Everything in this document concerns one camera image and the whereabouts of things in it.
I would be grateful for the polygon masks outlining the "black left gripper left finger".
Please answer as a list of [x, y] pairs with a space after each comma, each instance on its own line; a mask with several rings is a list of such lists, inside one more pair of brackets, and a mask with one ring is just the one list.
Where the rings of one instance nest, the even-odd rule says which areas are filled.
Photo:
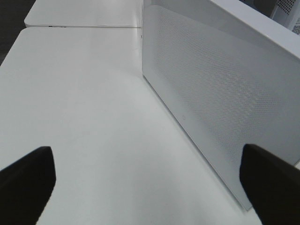
[[56, 184], [53, 151], [39, 147], [0, 171], [0, 223], [35, 225]]

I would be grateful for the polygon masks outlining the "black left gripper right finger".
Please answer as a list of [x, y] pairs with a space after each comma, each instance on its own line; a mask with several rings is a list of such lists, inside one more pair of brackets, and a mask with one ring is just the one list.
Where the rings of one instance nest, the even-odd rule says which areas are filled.
[[255, 144], [245, 144], [239, 179], [263, 225], [300, 223], [300, 171]]

